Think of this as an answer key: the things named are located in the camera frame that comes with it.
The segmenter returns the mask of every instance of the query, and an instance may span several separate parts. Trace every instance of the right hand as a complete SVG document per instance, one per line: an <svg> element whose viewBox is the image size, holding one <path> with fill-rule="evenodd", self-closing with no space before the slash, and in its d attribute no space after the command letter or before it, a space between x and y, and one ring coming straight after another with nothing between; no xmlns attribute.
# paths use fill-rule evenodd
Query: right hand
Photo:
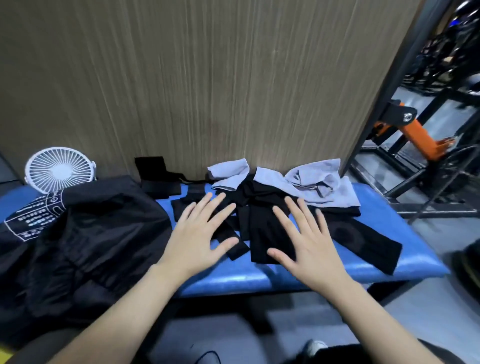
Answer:
<svg viewBox="0 0 480 364"><path fill-rule="evenodd" d="M298 199L300 207L290 197L286 197L285 202L300 231L279 207L274 206L273 212L292 240L297 261L275 248L268 249L267 253L303 284L329 299L353 280L336 252L325 217L316 209L317 224L302 198Z"/></svg>

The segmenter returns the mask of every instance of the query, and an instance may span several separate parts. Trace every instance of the hand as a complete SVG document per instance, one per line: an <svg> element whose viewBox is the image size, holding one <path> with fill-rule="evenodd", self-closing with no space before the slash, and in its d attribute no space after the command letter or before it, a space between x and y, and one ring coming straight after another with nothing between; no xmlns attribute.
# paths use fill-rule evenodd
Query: hand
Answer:
<svg viewBox="0 0 480 364"><path fill-rule="evenodd" d="M209 192L198 204L193 202L185 208L158 261L184 281L211 267L239 242L238 238L228 238L216 249L210 249L213 233L235 209L235 204L230 204L210 219L225 194L221 193L210 201L211 198Z"/></svg>
<svg viewBox="0 0 480 364"><path fill-rule="evenodd" d="M300 231L279 207L274 206L273 212L292 240L297 261L275 248L268 249L267 253L302 283L329 299L335 290L353 280L336 252L325 217L316 209L317 224L303 199L298 199L300 208L290 197L286 197L285 202Z"/></svg>

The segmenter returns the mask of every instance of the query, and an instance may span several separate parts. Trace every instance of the black cable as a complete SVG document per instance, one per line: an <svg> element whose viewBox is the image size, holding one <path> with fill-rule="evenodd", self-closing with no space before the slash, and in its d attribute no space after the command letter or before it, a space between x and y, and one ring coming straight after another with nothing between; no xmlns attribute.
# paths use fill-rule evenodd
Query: black cable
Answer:
<svg viewBox="0 0 480 364"><path fill-rule="evenodd" d="M215 354L216 359L218 360L218 364L222 364L222 362L221 362L221 360L220 360L220 357L218 356L218 354L217 354L216 351L214 351L214 350L209 350L209 351L207 351L207 352L204 352L204 353L202 354L202 356L197 359L197 361L195 362L195 364L198 364L198 363L204 358L204 356L206 356L207 354L210 354L210 353Z"/></svg>

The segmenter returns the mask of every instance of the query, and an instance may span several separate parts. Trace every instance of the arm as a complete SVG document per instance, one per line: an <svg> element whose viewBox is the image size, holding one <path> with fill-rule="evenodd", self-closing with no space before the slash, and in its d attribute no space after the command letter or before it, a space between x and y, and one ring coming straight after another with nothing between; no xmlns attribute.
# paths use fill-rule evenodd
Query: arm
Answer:
<svg viewBox="0 0 480 364"><path fill-rule="evenodd" d="M208 193L180 217L165 252L122 298L87 327L50 361L57 363L130 363L148 331L176 290L193 275L211 267L237 238L223 241L215 250L210 241L215 230L233 212L231 204L210 219L225 198L210 201Z"/></svg>
<svg viewBox="0 0 480 364"><path fill-rule="evenodd" d="M298 199L300 208L290 197L285 201L300 231L281 209L274 207L274 213L293 242L297 261L278 249L271 248L268 254L339 311L376 363L441 364L348 275L320 210L316 210L317 223L302 199Z"/></svg>

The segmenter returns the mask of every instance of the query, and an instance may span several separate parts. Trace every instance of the forearm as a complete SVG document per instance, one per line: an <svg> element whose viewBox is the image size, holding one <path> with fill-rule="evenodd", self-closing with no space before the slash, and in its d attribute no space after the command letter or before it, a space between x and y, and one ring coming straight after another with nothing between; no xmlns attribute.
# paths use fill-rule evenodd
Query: forearm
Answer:
<svg viewBox="0 0 480 364"><path fill-rule="evenodd" d="M355 281L337 287L328 299L378 364L441 364Z"/></svg>
<svg viewBox="0 0 480 364"><path fill-rule="evenodd" d="M171 296L183 282L162 265L147 274L51 361L130 363Z"/></svg>

